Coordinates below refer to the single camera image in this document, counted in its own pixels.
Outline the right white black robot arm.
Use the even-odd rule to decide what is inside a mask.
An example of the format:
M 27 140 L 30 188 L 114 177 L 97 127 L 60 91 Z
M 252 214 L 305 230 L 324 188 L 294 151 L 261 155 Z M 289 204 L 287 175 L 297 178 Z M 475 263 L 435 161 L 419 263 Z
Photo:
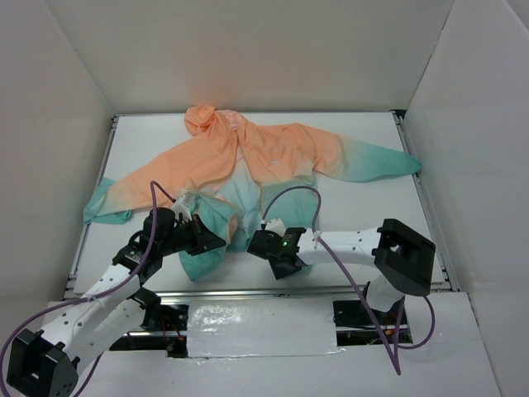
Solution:
M 247 252 L 268 261 L 277 280 L 335 260 L 377 269 L 379 275 L 368 283 L 359 307 L 367 323 L 379 323 L 401 298 L 429 295 L 436 246 L 392 218 L 380 227 L 353 232 L 285 227 L 274 218 L 254 233 Z

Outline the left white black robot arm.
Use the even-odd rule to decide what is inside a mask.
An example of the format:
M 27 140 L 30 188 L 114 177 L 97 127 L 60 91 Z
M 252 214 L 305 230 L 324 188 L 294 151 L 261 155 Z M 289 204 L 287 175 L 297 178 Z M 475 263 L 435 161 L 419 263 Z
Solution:
M 15 331 L 2 349 L 9 355 L 2 392 L 12 387 L 25 396 L 71 395 L 88 365 L 122 335 L 161 328 L 169 309 L 144 284 L 164 257 L 181 251 L 196 256 L 225 245 L 197 214 L 184 218 L 169 208 L 150 212 L 80 299 L 55 305 L 57 318 L 36 332 L 25 324 Z

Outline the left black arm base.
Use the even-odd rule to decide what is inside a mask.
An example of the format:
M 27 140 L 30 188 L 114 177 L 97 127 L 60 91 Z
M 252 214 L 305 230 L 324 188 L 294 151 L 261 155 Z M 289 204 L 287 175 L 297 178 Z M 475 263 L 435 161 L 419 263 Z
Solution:
M 170 358 L 186 358 L 188 311 L 187 304 L 162 305 L 152 325 L 125 334 L 124 349 L 161 351 Z

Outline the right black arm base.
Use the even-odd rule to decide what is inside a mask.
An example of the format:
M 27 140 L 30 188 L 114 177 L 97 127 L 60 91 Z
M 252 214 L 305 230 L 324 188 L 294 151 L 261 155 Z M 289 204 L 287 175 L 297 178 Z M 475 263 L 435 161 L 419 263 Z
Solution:
M 374 311 L 390 344 L 393 343 L 398 310 L 399 302 L 395 303 L 387 313 Z M 373 321 L 359 300 L 336 300 L 333 302 L 333 313 L 338 347 L 383 344 Z

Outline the orange and teal jacket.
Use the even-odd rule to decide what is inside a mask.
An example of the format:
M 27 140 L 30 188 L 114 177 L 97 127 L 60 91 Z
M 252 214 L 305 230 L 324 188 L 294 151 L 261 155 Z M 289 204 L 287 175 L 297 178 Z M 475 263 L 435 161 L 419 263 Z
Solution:
M 421 169 L 404 151 L 300 123 L 258 125 L 209 104 L 188 109 L 184 124 L 189 139 L 119 180 L 103 179 L 83 220 L 123 224 L 135 211 L 169 207 L 190 193 L 191 212 L 226 240 L 226 247 L 205 254 L 180 254 L 193 281 L 216 270 L 228 251 L 246 250 L 262 218 L 309 227 L 317 207 L 316 174 L 365 183 Z

